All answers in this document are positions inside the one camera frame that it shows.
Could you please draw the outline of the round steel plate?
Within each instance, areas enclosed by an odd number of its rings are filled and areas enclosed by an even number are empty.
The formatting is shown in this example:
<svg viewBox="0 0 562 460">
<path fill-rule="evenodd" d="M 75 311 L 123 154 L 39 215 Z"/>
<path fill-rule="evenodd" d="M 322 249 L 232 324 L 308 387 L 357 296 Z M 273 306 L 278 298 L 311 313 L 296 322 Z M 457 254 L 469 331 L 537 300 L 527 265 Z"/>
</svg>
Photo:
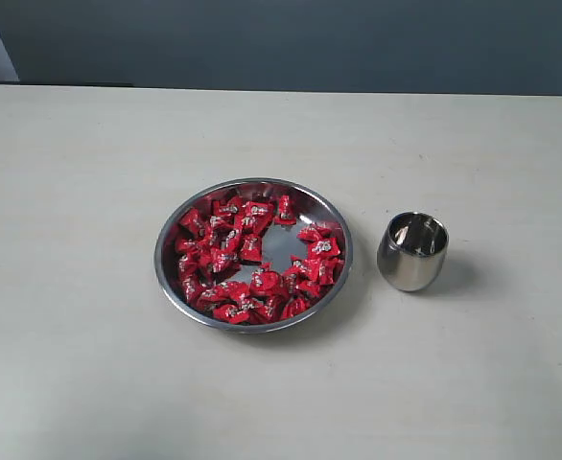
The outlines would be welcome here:
<svg viewBox="0 0 562 460">
<path fill-rule="evenodd" d="M 296 224 L 274 223 L 277 201 L 288 195 Z M 206 233 L 196 239 L 180 224 L 190 209 L 199 210 Z M 308 259 L 297 234 L 309 224 L 332 230 L 341 254 Z M 262 239 L 262 261 L 243 262 L 244 235 Z M 294 326 L 322 311 L 348 278 L 353 242 L 340 212 L 322 195 L 289 181 L 234 179 L 211 186 L 182 203 L 160 230 L 153 265 L 164 294 L 182 313 L 205 326 L 237 334 L 264 334 Z M 286 296 L 256 297 L 252 273 L 269 269 L 284 280 Z M 224 304 L 249 308 L 249 324 L 231 325 L 213 318 Z"/>
</svg>

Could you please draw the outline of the steel cup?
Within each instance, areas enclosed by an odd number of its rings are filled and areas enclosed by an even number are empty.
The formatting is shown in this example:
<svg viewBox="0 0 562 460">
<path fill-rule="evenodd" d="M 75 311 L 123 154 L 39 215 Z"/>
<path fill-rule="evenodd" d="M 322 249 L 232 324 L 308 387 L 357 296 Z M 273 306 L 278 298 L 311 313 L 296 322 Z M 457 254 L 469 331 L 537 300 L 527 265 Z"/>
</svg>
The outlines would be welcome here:
<svg viewBox="0 0 562 460">
<path fill-rule="evenodd" d="M 445 261 L 449 234 L 436 218 L 419 212 L 395 216 L 377 250 L 377 265 L 396 289 L 416 292 L 427 288 Z"/>
</svg>

